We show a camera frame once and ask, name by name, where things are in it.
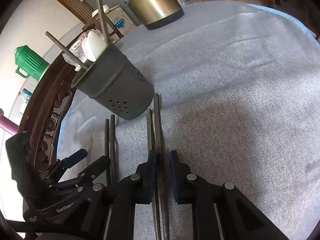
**metal rod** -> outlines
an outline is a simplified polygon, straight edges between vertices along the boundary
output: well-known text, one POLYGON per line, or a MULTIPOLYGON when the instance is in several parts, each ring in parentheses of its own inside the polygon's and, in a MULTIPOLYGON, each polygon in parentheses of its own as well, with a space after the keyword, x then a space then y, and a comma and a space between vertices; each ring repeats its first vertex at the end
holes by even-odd
POLYGON ((163 238, 169 240, 169 211, 168 211, 168 198, 165 188, 165 176, 164 176, 164 156, 162 153, 161 143, 161 119, 160 119, 160 106, 159 95, 154 93, 154 115, 155 115, 155 137, 156 137, 156 152, 158 153, 158 188, 162 213, 162 226, 163 226, 163 238))
MULTIPOLYGON (((152 124, 152 111, 147 109, 147 133, 148 133, 148 154, 153 150, 153 124, 152 124)), ((152 197, 152 214, 153 223, 155 226, 156 240, 161 240, 160 228, 160 211, 159 211, 159 196, 158 196, 158 183, 155 182, 154 192, 152 197)))
POLYGON ((88 70, 88 67, 81 61, 79 58, 74 55, 67 47, 65 47, 60 41, 58 41, 51 33, 45 32, 45 35, 49 37, 50 40, 53 41, 54 44, 56 44, 62 51, 67 54, 69 57, 71 57, 75 62, 77 62, 80 67, 82 67, 85 70, 88 70))
POLYGON ((105 43, 108 45, 110 43, 110 36, 109 36, 108 26, 107 26, 106 17, 105 17, 106 15, 103 10, 102 0, 96 0, 96 1, 98 5, 98 13, 100 18, 100 25, 101 25, 103 38, 105 43))
MULTIPOLYGON (((109 119, 106 119, 104 126, 104 155, 109 159, 109 119)), ((107 186, 111 185, 110 167, 106 169, 107 186)))
POLYGON ((115 128, 115 115, 112 114, 110 118, 110 160, 111 160, 111 179, 112 184, 118 182, 116 171, 116 128, 115 128))

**cardboard box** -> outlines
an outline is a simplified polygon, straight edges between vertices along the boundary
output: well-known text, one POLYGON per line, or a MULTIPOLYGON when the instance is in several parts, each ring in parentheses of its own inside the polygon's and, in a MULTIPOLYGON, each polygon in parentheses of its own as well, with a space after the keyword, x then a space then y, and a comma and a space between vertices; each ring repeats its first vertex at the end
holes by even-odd
MULTIPOLYGON (((137 26, 133 23, 133 21, 129 18, 129 16, 120 8, 119 5, 110 8, 110 11, 107 13, 108 18, 116 28, 123 34, 124 36, 127 35, 131 30, 136 28, 137 26)), ((108 31, 112 32, 111 27, 108 25, 108 31)))

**grey perforated cup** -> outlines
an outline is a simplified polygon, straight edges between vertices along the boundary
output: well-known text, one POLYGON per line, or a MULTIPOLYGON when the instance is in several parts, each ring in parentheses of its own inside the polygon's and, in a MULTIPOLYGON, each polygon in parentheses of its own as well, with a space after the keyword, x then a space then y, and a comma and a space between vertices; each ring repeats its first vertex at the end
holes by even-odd
POLYGON ((113 44, 87 71, 81 69, 71 86, 123 119, 142 114, 154 93, 153 85, 113 44))

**metal kettle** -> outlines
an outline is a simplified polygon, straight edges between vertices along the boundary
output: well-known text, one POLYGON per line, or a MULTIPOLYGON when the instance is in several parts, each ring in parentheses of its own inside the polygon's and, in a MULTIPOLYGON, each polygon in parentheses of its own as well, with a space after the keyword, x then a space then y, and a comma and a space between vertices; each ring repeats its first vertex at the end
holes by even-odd
POLYGON ((130 0, 139 20, 148 30, 167 25, 184 15, 177 0, 130 0))

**plastic bag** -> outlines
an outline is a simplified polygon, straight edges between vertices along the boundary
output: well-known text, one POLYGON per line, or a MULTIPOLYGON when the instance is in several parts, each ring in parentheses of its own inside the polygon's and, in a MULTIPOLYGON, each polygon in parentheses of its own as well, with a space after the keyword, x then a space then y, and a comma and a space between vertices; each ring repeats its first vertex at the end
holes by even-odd
MULTIPOLYGON (((100 37, 102 37, 102 33, 99 30, 88 30, 87 32, 82 33, 79 38, 77 39, 77 41, 70 47, 70 51, 79 58, 79 60, 81 60, 83 63, 87 60, 86 55, 84 54, 83 50, 82 50, 82 46, 81 43, 84 40, 84 38, 88 37, 88 33, 94 31, 95 33, 97 33, 100 37)), ((76 63, 72 58, 70 58, 67 54, 63 53, 62 54, 65 62, 73 65, 76 67, 76 71, 79 71, 81 66, 76 63)))

